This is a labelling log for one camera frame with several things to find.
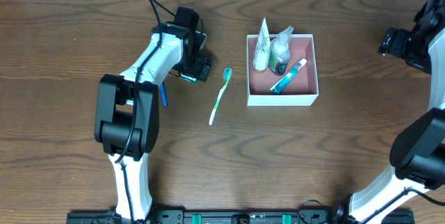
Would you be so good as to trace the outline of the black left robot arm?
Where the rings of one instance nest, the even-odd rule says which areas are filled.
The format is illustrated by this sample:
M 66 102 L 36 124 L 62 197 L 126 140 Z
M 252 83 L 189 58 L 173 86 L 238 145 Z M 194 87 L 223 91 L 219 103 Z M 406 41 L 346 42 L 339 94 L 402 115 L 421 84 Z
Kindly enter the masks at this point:
M 159 134 L 160 87 L 171 70 L 190 81 L 206 80 L 209 64 L 199 55 L 206 39 L 195 26 L 162 23 L 132 66 L 99 82 L 95 140 L 113 164 L 118 193 L 113 215 L 121 223 L 147 220 L 148 159 Z

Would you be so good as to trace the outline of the blue disposable razor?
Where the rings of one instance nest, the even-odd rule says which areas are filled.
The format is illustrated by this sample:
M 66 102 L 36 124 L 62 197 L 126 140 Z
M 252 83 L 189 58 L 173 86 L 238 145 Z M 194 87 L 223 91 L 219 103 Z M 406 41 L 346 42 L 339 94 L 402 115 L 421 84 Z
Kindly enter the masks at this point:
M 167 94 L 166 94 L 164 83 L 162 83 L 160 85 L 160 91 L 161 91 L 161 99 L 162 99 L 162 102 L 163 102 L 163 106 L 167 107 L 168 106 L 168 98 L 167 98 Z

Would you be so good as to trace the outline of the green Colgate toothpaste tube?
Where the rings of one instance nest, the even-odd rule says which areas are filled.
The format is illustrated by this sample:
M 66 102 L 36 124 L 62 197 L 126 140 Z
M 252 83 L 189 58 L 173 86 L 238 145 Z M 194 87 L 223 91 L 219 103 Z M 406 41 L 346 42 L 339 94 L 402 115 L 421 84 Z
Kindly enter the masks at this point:
M 270 91 L 274 95 L 280 95 L 284 91 L 284 89 L 291 83 L 291 81 L 295 78 L 295 76 L 301 71 L 301 69 L 306 65 L 307 59 L 302 58 L 299 62 L 297 62 L 277 83 L 275 83 Z

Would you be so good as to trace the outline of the green white soap packet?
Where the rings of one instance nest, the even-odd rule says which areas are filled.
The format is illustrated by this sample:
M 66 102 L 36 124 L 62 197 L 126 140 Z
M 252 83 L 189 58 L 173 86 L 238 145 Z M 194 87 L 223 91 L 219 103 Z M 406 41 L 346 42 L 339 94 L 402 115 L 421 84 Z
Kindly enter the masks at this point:
M 194 84 L 197 83 L 197 79 L 196 79 L 196 78 L 191 77 L 191 76 L 188 76 L 188 75 L 186 75 L 186 74 L 181 73 L 181 74 L 179 75 L 179 77 L 180 77 L 181 79 L 187 81 L 187 82 L 194 83 Z

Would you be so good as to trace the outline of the white shampoo tube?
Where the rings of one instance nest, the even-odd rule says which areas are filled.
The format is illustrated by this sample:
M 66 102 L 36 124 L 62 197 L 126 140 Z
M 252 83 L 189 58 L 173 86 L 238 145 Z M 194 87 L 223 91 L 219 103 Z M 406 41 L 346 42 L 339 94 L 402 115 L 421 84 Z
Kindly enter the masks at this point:
M 257 38 L 254 58 L 252 61 L 253 68 L 259 72 L 263 72 L 268 67 L 269 58 L 270 58 L 270 34 L 268 32 L 266 19 L 263 19 L 261 23 L 260 32 Z

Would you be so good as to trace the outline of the green white toothbrush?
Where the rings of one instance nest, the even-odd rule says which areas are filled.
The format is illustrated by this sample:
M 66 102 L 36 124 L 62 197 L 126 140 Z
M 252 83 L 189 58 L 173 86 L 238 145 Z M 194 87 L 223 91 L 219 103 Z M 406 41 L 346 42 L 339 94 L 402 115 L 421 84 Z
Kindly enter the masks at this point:
M 233 72 L 233 68 L 232 67 L 226 67 L 223 73 L 223 79 L 225 80 L 225 84 L 224 86 L 220 89 L 218 96 L 217 96 L 217 100 L 216 103 L 212 109 L 210 118 L 209 118 L 209 125 L 211 126 L 213 124 L 215 115 L 216 115 L 216 111 L 218 109 L 218 105 L 220 103 L 221 97 L 223 96 L 224 92 L 226 91 L 229 81 L 232 77 L 232 72 Z

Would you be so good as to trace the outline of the clear mouthwash bottle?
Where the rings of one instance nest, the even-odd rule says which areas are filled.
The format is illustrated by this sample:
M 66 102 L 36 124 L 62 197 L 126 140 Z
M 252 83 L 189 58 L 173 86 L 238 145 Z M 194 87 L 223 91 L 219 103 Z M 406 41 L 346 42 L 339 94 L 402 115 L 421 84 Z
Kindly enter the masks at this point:
M 289 26 L 284 31 L 280 32 L 276 38 L 270 43 L 270 58 L 268 67 L 277 76 L 284 74 L 287 63 L 291 55 L 289 50 L 289 43 L 291 41 L 291 34 L 294 28 Z

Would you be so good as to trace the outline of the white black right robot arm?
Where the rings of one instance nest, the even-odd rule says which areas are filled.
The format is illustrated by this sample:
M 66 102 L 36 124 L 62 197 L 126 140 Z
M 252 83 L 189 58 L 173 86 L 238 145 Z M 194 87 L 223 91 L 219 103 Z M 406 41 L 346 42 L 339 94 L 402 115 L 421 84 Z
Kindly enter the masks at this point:
M 428 0 L 414 17 L 414 27 L 390 28 L 379 54 L 397 56 L 431 76 L 427 112 L 397 135 L 389 165 L 366 188 L 341 204 L 331 223 L 412 223 L 404 202 L 427 196 L 444 185 L 444 0 Z

